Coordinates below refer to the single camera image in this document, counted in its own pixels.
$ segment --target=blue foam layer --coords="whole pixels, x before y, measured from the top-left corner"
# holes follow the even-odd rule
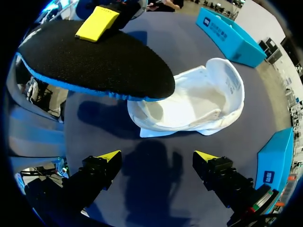
[[[117,94],[114,92],[110,92],[110,91],[97,91],[97,90],[91,90],[89,88],[86,87],[80,87],[74,84],[69,84],[66,82],[62,82],[62,81],[58,81],[46,76],[41,75],[40,73],[35,72],[33,69],[31,69],[29,67],[29,65],[26,63],[26,61],[23,59],[22,55],[20,53],[16,53],[17,56],[19,56],[21,58],[21,60],[23,61],[25,67],[27,68],[27,70],[33,75],[33,77],[51,84],[53,86],[56,87],[61,87],[70,91],[75,91],[75,92],[80,92],[80,93],[86,93],[92,96],[99,96],[99,97],[104,97],[104,96],[109,96],[112,98],[116,98],[116,99],[122,99],[122,100],[129,100],[129,101],[147,101],[147,102],[155,102],[155,101],[159,101],[159,100],[163,100],[165,98],[160,98],[160,99],[156,99],[156,98],[149,98],[149,97],[144,97],[144,98],[139,98],[139,97],[133,97],[130,95],[121,95],[121,94]]]

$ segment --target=blue round table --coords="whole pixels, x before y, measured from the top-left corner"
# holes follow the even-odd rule
[[[205,65],[210,58],[225,58],[195,21],[178,13],[150,12],[129,22],[123,31],[146,43],[177,75]],[[123,167],[113,184],[87,209],[91,218],[115,227],[226,225],[232,210],[203,186],[192,168],[194,150],[227,156],[242,175],[255,179],[257,153],[276,132],[271,103],[257,71],[234,66],[245,86],[242,115],[208,137],[193,131],[142,139],[126,101],[69,92],[64,130],[71,173],[89,155],[117,149],[123,155]],[[146,67],[153,67],[152,62]]]

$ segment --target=white wall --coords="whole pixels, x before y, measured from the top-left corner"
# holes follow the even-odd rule
[[[235,22],[257,43],[270,37],[277,44],[285,38],[283,29],[275,16],[252,0],[245,1]]]
[[[293,62],[287,55],[286,51],[281,44],[277,44],[282,56],[273,65],[277,71],[279,71],[284,84],[286,87],[291,88],[294,91],[294,95],[299,98],[300,101],[303,100],[303,85],[297,70],[294,67]]]

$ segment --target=foam insole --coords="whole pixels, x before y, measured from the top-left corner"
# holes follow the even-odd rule
[[[135,101],[174,92],[172,72],[153,50],[121,31],[107,30],[96,43],[77,39],[82,23],[48,22],[24,40],[18,54],[34,77],[77,92]]]

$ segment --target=chair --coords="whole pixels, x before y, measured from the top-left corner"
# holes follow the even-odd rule
[[[21,94],[16,81],[16,61],[15,57],[6,81],[7,140],[15,173],[65,156],[64,124]]]

